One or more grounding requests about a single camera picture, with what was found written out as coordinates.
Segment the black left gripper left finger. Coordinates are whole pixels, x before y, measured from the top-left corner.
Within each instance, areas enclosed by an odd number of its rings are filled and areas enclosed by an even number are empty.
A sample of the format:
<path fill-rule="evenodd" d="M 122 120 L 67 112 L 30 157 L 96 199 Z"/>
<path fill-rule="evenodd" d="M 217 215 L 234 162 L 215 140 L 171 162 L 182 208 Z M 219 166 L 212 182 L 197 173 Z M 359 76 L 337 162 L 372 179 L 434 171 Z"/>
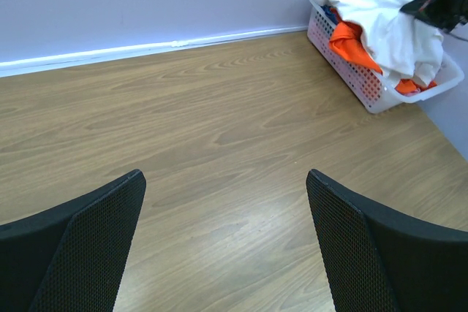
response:
<path fill-rule="evenodd" d="M 1 225 L 1 310 L 112 311 L 145 192 L 133 170 Z"/>

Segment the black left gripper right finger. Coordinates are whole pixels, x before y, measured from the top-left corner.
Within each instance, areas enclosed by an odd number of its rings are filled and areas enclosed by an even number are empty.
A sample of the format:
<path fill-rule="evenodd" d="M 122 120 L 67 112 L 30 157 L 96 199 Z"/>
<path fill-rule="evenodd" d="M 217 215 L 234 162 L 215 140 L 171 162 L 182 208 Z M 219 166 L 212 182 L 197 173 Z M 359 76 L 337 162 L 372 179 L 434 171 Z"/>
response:
<path fill-rule="evenodd" d="M 336 311 L 466 311 L 467 233 L 310 170 L 306 190 Z"/>

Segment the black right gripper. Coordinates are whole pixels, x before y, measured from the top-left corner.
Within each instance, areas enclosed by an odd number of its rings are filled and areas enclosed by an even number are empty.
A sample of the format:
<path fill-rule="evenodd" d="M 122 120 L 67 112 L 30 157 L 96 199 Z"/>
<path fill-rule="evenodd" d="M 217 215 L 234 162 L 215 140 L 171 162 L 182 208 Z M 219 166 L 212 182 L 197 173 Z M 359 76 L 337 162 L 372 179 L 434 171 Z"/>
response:
<path fill-rule="evenodd" d="M 467 0 L 413 0 L 400 12 L 443 31 L 467 25 Z"/>

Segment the white t shirt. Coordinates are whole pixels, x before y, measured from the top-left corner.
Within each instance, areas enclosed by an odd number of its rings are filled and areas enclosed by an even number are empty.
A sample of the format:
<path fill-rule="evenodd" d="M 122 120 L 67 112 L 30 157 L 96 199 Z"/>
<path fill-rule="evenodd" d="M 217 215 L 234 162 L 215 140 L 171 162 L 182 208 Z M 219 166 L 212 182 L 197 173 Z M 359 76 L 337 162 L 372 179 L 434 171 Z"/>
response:
<path fill-rule="evenodd" d="M 400 79 L 415 79 L 427 87 L 434 81 L 444 50 L 443 36 L 432 26 L 400 12 L 412 0 L 310 0 L 335 7 L 341 21 L 362 28 L 361 43 L 394 87 Z"/>

